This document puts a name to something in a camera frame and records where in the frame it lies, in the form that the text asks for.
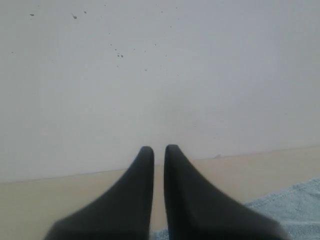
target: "floor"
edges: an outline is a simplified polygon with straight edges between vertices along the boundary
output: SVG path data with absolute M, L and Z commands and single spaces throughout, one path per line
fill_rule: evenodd
M 192 161 L 240 202 L 320 176 L 320 146 Z M 0 184 L 0 239 L 41 240 L 58 219 L 105 192 L 125 170 Z M 166 227 L 163 166 L 155 167 L 151 230 Z

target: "white wall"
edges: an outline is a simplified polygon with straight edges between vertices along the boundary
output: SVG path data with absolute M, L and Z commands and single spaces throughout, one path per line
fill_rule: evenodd
M 319 12 L 3 0 L 0 182 L 125 168 L 143 145 L 160 163 L 169 143 L 194 159 L 320 144 Z

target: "light blue towel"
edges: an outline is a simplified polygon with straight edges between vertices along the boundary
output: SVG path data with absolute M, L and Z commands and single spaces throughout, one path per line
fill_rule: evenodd
M 280 222 L 292 240 L 320 240 L 320 177 L 245 205 Z M 168 230 L 154 232 L 152 239 L 169 240 Z

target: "towel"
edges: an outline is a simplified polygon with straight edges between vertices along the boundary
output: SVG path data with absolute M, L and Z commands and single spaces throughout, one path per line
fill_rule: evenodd
M 280 222 L 292 240 L 320 240 L 320 177 L 292 185 L 245 205 Z M 153 240 L 169 240 L 167 229 L 154 232 Z

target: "beige floor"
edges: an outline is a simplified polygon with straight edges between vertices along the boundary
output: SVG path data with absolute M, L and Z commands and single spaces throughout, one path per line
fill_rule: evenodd
M 320 176 L 320 147 L 193 161 L 240 202 Z M 124 170 L 0 184 L 0 239 L 41 240 L 54 221 L 88 204 Z M 155 168 L 151 229 L 166 227 L 163 166 Z

